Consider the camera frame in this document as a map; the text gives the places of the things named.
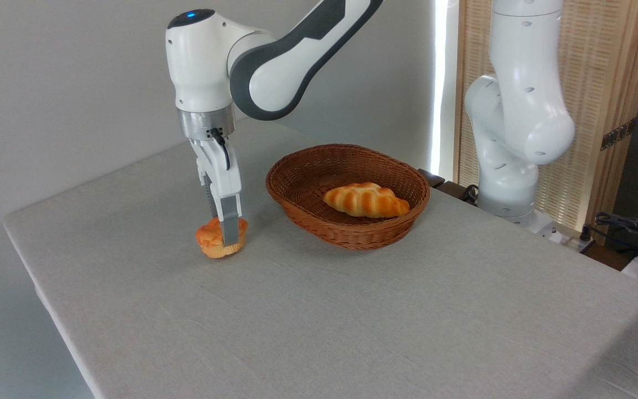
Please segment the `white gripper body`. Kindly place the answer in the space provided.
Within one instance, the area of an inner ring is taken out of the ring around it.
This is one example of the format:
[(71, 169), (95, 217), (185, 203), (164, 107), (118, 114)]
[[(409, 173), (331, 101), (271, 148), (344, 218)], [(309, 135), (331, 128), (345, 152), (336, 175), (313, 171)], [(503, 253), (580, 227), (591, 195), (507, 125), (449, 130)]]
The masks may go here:
[(209, 174), (214, 198), (241, 193), (240, 169), (235, 151), (225, 136), (209, 140), (190, 139), (197, 154), (197, 167), (203, 184), (203, 173)]

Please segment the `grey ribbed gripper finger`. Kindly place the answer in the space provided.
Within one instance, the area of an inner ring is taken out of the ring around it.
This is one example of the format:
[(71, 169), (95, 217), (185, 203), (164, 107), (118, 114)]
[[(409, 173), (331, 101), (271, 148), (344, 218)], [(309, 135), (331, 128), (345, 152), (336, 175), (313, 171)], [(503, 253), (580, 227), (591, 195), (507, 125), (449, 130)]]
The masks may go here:
[(223, 245), (230, 247), (240, 242), (240, 195), (235, 194), (219, 200), (219, 220)]
[(203, 187), (205, 187), (205, 191), (206, 191), (206, 197), (208, 198), (208, 202), (209, 202), (209, 206), (210, 206), (210, 212), (211, 212), (211, 217), (212, 218), (217, 218), (218, 217), (218, 208), (216, 207), (215, 204), (215, 199), (214, 199), (214, 194), (213, 194), (213, 190), (212, 190), (212, 181), (209, 177), (209, 174), (207, 173), (203, 173)]

